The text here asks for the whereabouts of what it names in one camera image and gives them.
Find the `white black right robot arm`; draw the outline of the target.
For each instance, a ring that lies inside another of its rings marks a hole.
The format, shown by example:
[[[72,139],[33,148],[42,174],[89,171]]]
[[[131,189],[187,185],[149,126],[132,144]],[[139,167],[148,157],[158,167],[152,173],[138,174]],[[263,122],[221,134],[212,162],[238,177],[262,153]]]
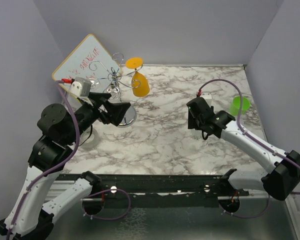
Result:
[[[230,196],[237,190],[259,190],[267,192],[276,200],[283,201],[300,182],[300,154],[279,149],[244,127],[239,127],[234,116],[224,110],[217,113],[202,97],[186,104],[188,128],[201,131],[206,140],[214,135],[223,139],[258,162],[262,171],[230,170],[220,182],[219,189]]]

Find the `orange plastic wine glass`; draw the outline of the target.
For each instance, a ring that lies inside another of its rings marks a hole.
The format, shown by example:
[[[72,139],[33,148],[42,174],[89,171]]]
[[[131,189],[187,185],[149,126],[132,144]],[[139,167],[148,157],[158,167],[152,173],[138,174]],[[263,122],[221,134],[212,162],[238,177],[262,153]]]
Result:
[[[134,70],[135,73],[131,79],[132,92],[136,97],[145,97],[150,92],[150,86],[146,77],[138,72],[143,66],[143,60],[140,57],[133,57],[126,61],[125,66]]]

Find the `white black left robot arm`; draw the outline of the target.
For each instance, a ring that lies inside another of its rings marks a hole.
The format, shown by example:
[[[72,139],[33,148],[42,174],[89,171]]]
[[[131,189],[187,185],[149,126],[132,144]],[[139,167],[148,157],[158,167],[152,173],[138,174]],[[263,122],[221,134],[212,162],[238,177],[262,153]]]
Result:
[[[17,202],[10,214],[0,220],[0,235],[8,240],[44,240],[74,203],[100,193],[101,178],[86,171],[66,191],[45,202],[52,184],[76,153],[81,134],[95,121],[118,126],[131,107],[129,102],[112,103],[110,97],[109,93],[92,92],[88,95],[92,103],[83,103],[77,111],[60,103],[42,111],[37,122],[42,137],[32,148]]]

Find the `green plastic wine glass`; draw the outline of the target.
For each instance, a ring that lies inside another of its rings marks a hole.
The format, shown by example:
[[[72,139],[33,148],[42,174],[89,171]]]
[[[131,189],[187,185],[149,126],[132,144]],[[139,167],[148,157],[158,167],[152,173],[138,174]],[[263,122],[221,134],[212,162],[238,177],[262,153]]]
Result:
[[[244,115],[246,111],[250,108],[251,104],[248,98],[236,96],[229,107],[229,113],[232,116],[237,116],[239,114],[240,106],[242,101],[241,115]]]

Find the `clear wine glass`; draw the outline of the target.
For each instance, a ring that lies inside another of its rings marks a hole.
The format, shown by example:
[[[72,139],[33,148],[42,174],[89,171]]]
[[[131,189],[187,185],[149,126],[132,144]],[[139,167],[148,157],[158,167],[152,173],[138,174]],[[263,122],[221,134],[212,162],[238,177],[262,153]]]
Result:
[[[99,79],[90,77],[88,80],[91,82],[91,87],[90,87],[91,89],[95,89],[99,87],[100,85]]]
[[[110,94],[109,101],[121,101],[122,100],[122,91],[120,89],[120,86],[116,83],[111,83],[104,91],[105,94]]]

